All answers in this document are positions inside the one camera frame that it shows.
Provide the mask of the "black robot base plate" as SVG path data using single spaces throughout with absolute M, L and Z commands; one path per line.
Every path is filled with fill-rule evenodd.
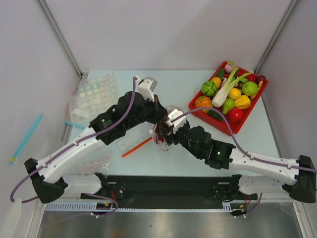
M 96 193 L 127 209 L 213 209 L 223 202 L 257 200 L 239 191 L 232 177 L 107 176 Z

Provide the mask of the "red dotted zip bag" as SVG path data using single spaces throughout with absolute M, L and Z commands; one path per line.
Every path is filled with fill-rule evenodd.
M 173 110 L 183 111 L 182 107 L 176 105 L 168 105 L 165 108 L 167 110 L 167 114 L 170 114 Z M 155 125 L 149 127 L 149 134 L 152 137 L 154 143 L 159 147 L 159 149 L 169 154 L 171 145 L 167 144 L 166 140 L 162 135 L 163 127 L 164 124 L 156 123 Z

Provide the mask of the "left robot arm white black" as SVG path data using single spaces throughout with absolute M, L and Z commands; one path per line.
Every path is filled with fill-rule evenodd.
M 25 168 L 31 176 L 39 200 L 51 203 L 63 195 L 80 195 L 82 199 L 105 198 L 109 184 L 101 173 L 69 175 L 67 172 L 80 165 L 87 156 L 113 141 L 124 137 L 127 130 L 148 122 L 156 124 L 167 116 L 158 97 L 144 99 L 140 93 L 127 92 L 116 105 L 99 114 L 72 142 L 41 160 L 30 158 Z

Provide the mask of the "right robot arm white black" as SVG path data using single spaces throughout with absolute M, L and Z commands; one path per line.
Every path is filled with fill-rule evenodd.
M 201 126 L 190 127 L 188 122 L 178 129 L 166 126 L 160 132 L 168 145 L 181 145 L 213 169 L 256 173 L 255 177 L 232 176 L 228 192 L 234 199 L 254 193 L 287 193 L 303 203 L 317 200 L 317 171 L 308 156 L 285 159 L 243 151 L 237 144 L 212 139 Z

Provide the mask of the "red toy pepper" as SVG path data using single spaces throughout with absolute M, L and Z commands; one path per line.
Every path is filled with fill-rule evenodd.
M 239 108 L 233 108 L 227 113 L 227 119 L 232 123 L 240 122 L 243 116 L 244 113 Z

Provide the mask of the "purple toy grapes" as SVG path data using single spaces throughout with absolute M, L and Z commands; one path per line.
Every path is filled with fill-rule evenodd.
M 154 132 L 159 136 L 164 138 L 164 135 L 170 132 L 170 126 L 165 122 L 159 122 L 155 125 Z

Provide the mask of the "red toy lobster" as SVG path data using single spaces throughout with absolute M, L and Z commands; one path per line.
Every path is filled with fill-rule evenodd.
M 160 150 L 164 152 L 168 152 L 170 150 L 171 146 L 167 144 L 164 138 L 159 137 L 156 133 L 153 134 L 153 140 Z

